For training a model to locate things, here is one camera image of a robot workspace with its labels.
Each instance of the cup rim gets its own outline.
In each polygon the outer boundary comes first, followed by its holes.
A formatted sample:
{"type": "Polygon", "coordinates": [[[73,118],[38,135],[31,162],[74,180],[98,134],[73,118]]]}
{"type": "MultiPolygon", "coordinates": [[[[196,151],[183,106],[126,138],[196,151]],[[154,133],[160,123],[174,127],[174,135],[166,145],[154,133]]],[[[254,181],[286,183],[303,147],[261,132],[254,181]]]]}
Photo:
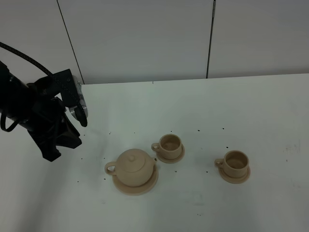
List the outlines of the cup rim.
{"type": "Polygon", "coordinates": [[[166,135],[163,135],[162,137],[161,137],[161,139],[159,140],[159,148],[160,149],[162,149],[162,150],[164,150],[164,151],[166,151],[166,152],[173,152],[173,151],[176,151],[179,147],[181,147],[182,146],[182,140],[176,135],[176,134],[166,134],[166,135]],[[179,144],[179,146],[175,149],[175,150],[172,150],[172,151],[170,151],[170,150],[166,150],[166,149],[164,149],[162,146],[161,146],[161,141],[162,141],[162,139],[163,138],[165,138],[165,137],[167,137],[167,136],[174,136],[174,137],[176,137],[177,139],[179,139],[179,142],[180,142],[180,144],[179,144]]]}
{"type": "Polygon", "coordinates": [[[244,170],[244,169],[247,169],[249,167],[249,158],[248,158],[248,156],[245,153],[243,153],[242,151],[238,151],[238,150],[232,150],[232,151],[227,152],[225,154],[224,158],[223,158],[223,162],[232,170],[244,170]],[[239,153],[243,154],[246,157],[246,159],[247,159],[247,165],[244,166],[243,168],[232,168],[230,165],[228,165],[228,163],[226,162],[226,157],[231,152],[239,152],[239,153]]]}

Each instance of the white wall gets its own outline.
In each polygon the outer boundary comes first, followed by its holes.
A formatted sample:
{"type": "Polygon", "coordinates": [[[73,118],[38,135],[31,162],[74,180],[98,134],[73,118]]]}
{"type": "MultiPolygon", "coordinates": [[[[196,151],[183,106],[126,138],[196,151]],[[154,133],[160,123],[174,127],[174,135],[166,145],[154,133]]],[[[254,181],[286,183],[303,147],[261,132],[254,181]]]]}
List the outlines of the white wall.
{"type": "Polygon", "coordinates": [[[205,78],[212,0],[59,0],[87,84],[205,78]]]}
{"type": "Polygon", "coordinates": [[[309,1],[217,0],[209,77],[309,73],[309,1]]]}
{"type": "MultiPolygon", "coordinates": [[[[2,0],[0,41],[37,60],[52,73],[71,69],[81,78],[56,0],[2,0]]],[[[0,60],[25,83],[46,76],[2,48],[0,60]]]]}

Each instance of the beige ceramic cup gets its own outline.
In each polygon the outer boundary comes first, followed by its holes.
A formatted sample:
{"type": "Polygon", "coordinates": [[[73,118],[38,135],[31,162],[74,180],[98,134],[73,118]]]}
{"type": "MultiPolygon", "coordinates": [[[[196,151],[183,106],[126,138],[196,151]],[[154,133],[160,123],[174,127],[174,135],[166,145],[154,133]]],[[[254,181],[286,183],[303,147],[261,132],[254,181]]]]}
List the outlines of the beige ceramic cup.
{"type": "Polygon", "coordinates": [[[151,145],[151,149],[167,160],[178,158],[183,151],[181,139],[174,134],[164,135],[159,143],[151,145]]]}
{"type": "Polygon", "coordinates": [[[223,159],[216,159],[214,165],[231,178],[241,178],[248,173],[249,159],[241,151],[229,151],[223,159]]]}

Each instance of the teapot handle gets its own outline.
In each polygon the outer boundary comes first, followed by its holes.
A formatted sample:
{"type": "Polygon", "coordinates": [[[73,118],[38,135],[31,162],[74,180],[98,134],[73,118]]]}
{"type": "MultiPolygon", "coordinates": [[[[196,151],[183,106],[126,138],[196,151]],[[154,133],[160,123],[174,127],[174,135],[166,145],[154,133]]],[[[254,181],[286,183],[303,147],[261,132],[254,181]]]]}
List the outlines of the teapot handle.
{"type": "Polygon", "coordinates": [[[114,171],[108,170],[109,167],[113,166],[116,166],[116,162],[109,162],[105,165],[104,170],[108,175],[116,175],[115,170],[114,171]]]}

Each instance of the cup handle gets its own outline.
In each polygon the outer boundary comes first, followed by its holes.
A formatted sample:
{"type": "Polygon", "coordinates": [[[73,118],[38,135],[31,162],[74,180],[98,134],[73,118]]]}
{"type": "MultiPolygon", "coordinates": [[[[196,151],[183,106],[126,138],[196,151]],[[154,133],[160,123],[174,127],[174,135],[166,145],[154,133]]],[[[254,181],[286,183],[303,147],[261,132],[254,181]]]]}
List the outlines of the cup handle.
{"type": "Polygon", "coordinates": [[[159,151],[160,151],[160,149],[159,149],[159,144],[158,144],[158,143],[152,144],[152,145],[151,145],[151,149],[152,149],[153,151],[155,151],[155,152],[159,152],[159,151]]]}
{"type": "Polygon", "coordinates": [[[215,160],[214,160],[214,165],[215,165],[216,167],[222,168],[222,167],[223,167],[222,164],[223,164],[223,159],[215,159],[215,160]]]}
{"type": "Polygon", "coordinates": [[[108,170],[109,167],[113,167],[113,166],[116,166],[116,162],[109,162],[105,165],[104,167],[104,171],[108,174],[108,175],[116,175],[116,172],[115,170],[114,171],[111,171],[111,170],[108,170]]]}

